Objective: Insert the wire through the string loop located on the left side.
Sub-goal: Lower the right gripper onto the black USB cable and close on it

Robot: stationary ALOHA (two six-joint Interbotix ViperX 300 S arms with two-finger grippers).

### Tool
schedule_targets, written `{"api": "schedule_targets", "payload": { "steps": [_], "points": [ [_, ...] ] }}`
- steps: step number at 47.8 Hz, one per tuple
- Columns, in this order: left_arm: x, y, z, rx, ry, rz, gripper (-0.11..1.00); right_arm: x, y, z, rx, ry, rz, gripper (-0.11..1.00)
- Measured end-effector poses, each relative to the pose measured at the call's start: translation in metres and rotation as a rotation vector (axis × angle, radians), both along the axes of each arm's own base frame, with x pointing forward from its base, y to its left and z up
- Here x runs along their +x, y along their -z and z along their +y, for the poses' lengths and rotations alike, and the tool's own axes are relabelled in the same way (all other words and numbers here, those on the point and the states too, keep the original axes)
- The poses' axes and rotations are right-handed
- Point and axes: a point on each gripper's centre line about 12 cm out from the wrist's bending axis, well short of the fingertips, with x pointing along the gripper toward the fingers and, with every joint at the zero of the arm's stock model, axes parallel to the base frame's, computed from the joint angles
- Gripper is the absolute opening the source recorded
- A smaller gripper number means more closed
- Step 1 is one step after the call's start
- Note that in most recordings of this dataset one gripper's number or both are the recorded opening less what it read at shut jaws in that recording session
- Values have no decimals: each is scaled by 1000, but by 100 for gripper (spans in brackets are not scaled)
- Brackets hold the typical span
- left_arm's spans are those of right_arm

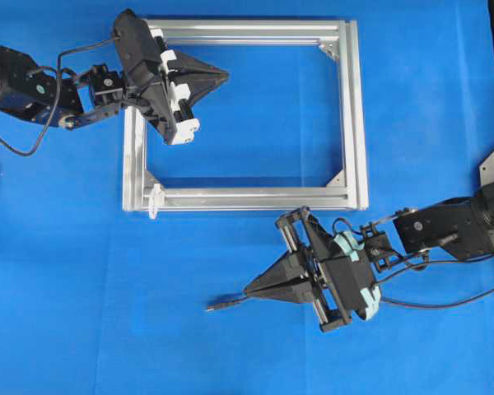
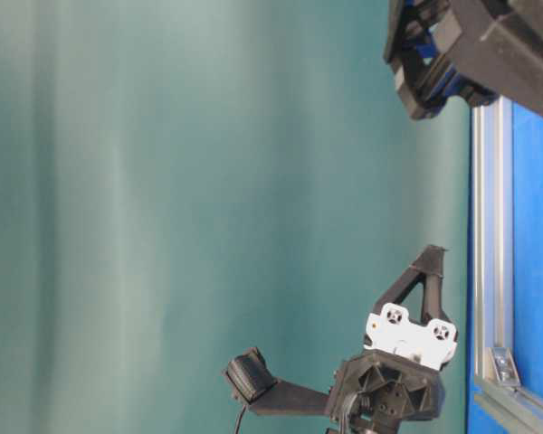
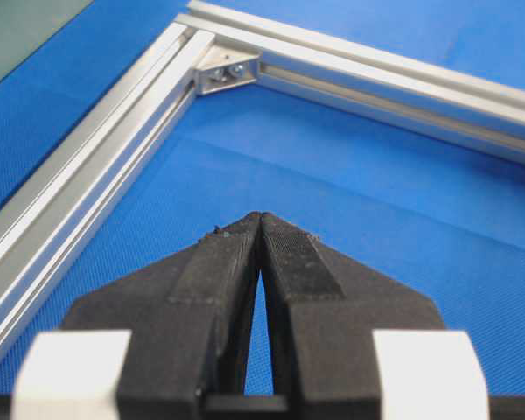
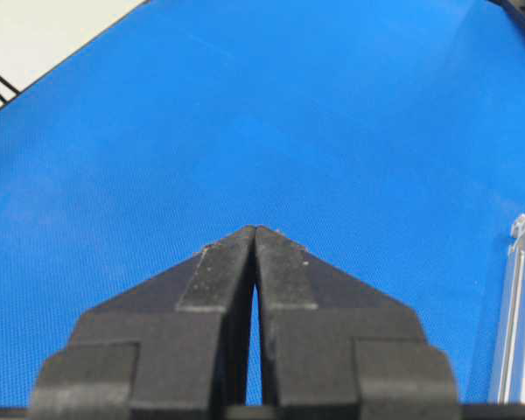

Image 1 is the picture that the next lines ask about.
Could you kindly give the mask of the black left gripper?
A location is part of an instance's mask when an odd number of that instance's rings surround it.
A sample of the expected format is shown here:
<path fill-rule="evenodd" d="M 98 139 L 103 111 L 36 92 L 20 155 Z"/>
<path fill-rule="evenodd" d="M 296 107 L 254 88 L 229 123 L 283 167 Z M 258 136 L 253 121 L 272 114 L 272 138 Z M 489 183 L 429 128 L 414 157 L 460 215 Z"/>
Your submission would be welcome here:
<path fill-rule="evenodd" d="M 190 143 L 200 128 L 192 107 L 228 81 L 229 73 L 191 55 L 167 47 L 160 29 L 150 30 L 160 47 L 160 75 L 136 88 L 142 100 L 141 114 L 167 145 Z"/>

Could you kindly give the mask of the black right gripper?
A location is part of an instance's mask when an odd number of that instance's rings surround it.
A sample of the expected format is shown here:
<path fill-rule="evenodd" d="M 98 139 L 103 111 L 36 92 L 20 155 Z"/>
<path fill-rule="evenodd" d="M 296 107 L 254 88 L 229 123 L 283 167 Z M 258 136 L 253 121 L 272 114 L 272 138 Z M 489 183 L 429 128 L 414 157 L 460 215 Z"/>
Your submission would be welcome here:
<path fill-rule="evenodd" d="M 282 232 L 289 252 L 252 280 L 245 287 L 245 294 L 264 300 L 311 303 L 322 332 L 350 324 L 355 312 L 339 309 L 342 302 L 338 293 L 330 291 L 319 266 L 331 255 L 332 239 L 337 233 L 327 232 L 308 208 L 281 215 L 276 227 Z"/>

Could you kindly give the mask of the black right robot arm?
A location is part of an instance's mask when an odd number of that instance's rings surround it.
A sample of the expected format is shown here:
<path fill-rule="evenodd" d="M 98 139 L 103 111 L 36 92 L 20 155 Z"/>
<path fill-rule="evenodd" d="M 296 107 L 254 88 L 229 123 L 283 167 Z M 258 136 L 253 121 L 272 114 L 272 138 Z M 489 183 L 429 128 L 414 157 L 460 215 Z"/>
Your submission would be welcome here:
<path fill-rule="evenodd" d="M 375 275 L 410 258 L 442 248 L 459 261 L 494 254 L 494 188 L 390 219 L 407 257 L 397 253 L 384 231 L 371 222 L 357 232 L 327 232 L 307 206 L 280 216 L 276 227 L 287 251 L 244 289 L 248 298 L 311 303 L 322 331 L 369 320 L 382 298 Z"/>

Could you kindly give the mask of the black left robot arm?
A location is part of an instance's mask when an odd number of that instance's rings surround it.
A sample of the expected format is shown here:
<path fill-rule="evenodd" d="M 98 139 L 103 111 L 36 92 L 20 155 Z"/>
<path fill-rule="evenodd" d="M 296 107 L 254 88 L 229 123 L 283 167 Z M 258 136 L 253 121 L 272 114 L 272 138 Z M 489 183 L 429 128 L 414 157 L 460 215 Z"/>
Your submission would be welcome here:
<path fill-rule="evenodd" d="M 125 40 L 114 30 L 110 42 L 122 72 L 102 63 L 77 74 L 0 46 L 0 112 L 44 129 L 73 130 L 134 108 L 165 144 L 191 142 L 200 128 L 193 106 L 226 82 L 228 72 L 168 49 L 160 36 Z"/>

